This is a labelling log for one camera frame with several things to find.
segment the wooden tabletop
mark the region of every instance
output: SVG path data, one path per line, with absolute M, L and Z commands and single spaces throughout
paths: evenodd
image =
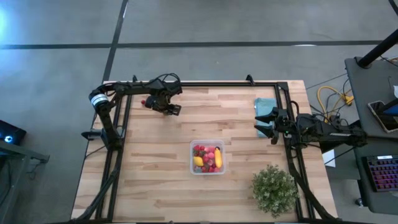
M 300 112 L 311 113 L 304 82 L 287 82 L 291 100 L 300 105 Z M 296 221 L 294 210 L 277 219 L 260 211 L 250 189 L 253 174 L 267 165 L 277 164 L 288 171 L 282 138 L 271 145 L 270 139 L 258 138 L 253 128 L 254 99 L 275 98 L 273 87 L 183 88 L 181 95 L 172 98 L 172 103 L 182 105 L 179 116 L 148 110 L 141 105 L 146 97 L 133 96 L 114 222 Z M 99 119 L 94 128 L 101 128 Z M 225 174 L 190 173 L 190 142 L 196 139 L 224 141 Z M 90 142 L 87 153 L 102 145 L 101 140 Z M 86 159 L 72 218 L 82 214 L 98 193 L 105 157 L 103 149 Z M 320 150 L 308 147 L 303 150 L 303 158 L 312 192 L 336 217 Z M 108 200 L 106 197 L 104 215 Z

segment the green plant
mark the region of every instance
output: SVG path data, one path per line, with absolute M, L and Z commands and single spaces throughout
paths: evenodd
M 299 196 L 293 177 L 279 170 L 278 165 L 267 166 L 267 170 L 254 174 L 252 187 L 258 208 L 271 212 L 274 218 L 291 211 Z

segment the concrete floor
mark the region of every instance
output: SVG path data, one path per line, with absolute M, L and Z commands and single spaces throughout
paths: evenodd
M 112 42 L 122 0 L 0 2 L 0 44 Z M 130 0 L 120 43 L 200 41 L 382 40 L 398 17 L 374 0 Z M 118 49 L 110 80 L 148 80 L 167 72 L 182 80 L 304 80 L 306 86 L 345 73 L 344 59 L 373 45 Z M 35 180 L 26 178 L 14 223 L 70 218 L 90 128 L 89 92 L 101 83 L 109 49 L 0 50 L 0 119 L 28 132 L 24 145 L 50 154 Z M 398 48 L 384 56 L 398 55 Z M 339 90 L 347 77 L 324 85 Z M 307 91 L 319 108 L 318 86 Z M 325 102 L 328 93 L 322 94 Z M 343 108 L 349 122 L 354 106 Z M 397 216 L 358 208 L 355 181 L 330 179 L 339 217 L 394 223 Z

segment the blue cloth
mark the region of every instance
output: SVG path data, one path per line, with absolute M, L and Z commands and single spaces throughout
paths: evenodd
M 269 114 L 273 107 L 276 106 L 276 100 L 275 99 L 267 99 L 267 98 L 256 98 L 254 100 L 254 109 L 256 110 L 256 116 L 262 116 L 262 115 L 267 115 Z M 269 124 L 264 123 L 262 121 L 257 121 L 257 125 L 263 125 L 263 126 L 271 126 L 273 122 L 270 122 Z M 257 130 L 257 135 L 260 138 L 266 137 L 265 134 Z

